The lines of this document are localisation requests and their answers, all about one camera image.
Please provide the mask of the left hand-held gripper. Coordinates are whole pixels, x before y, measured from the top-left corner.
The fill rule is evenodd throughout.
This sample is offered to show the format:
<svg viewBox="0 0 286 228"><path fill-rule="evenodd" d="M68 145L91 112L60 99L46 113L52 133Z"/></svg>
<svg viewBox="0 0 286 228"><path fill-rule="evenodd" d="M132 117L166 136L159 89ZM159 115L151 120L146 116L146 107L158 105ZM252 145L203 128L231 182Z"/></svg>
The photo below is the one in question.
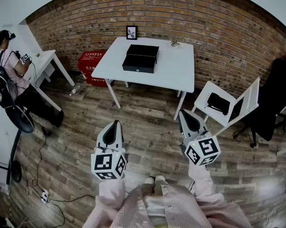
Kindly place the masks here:
<svg viewBox="0 0 286 228"><path fill-rule="evenodd" d="M126 150L123 148L121 123L113 121L97 136L97 145L91 154L91 172L100 180L123 178L126 168Z"/></svg>

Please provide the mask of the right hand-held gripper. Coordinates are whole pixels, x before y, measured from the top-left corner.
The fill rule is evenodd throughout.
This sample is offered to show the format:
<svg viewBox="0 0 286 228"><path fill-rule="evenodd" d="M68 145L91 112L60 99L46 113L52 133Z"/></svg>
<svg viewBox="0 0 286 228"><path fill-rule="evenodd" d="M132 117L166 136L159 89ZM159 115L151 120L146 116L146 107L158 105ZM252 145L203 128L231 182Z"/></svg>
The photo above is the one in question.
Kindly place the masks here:
<svg viewBox="0 0 286 228"><path fill-rule="evenodd" d="M183 135L182 153L195 166L213 163L221 154L216 136L208 131L204 120L197 114L181 109L178 113L180 132Z"/></svg>

